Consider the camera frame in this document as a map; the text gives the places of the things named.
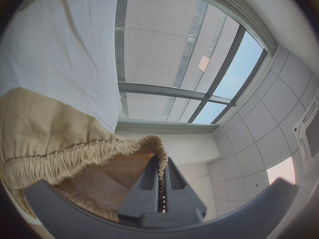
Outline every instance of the white sheet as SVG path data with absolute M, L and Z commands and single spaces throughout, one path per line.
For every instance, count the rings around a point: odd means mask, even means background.
M 122 109 L 114 23 L 117 0 L 36 0 L 0 46 L 0 96 L 21 86 L 96 117 L 114 132 Z

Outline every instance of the air vent grille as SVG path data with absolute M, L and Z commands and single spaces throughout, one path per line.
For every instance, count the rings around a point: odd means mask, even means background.
M 306 137 L 310 147 L 311 157 L 319 152 L 319 110 L 306 129 Z

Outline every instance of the ceiling air conditioning unit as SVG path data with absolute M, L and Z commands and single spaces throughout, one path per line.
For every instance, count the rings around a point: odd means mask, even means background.
M 292 130 L 298 142 L 306 176 L 319 161 L 319 88 L 305 114 Z

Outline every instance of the white fabric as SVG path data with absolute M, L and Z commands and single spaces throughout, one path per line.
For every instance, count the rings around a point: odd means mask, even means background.
M 0 46 L 0 96 L 21 86 L 96 117 L 113 133 L 122 109 L 114 50 L 117 0 L 36 0 Z

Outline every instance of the sky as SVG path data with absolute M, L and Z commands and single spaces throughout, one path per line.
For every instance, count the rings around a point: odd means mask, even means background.
M 246 32 L 233 62 L 214 95 L 232 99 L 245 83 L 262 51 L 255 39 Z M 210 124 L 225 107 L 226 105 L 207 103 L 193 123 Z

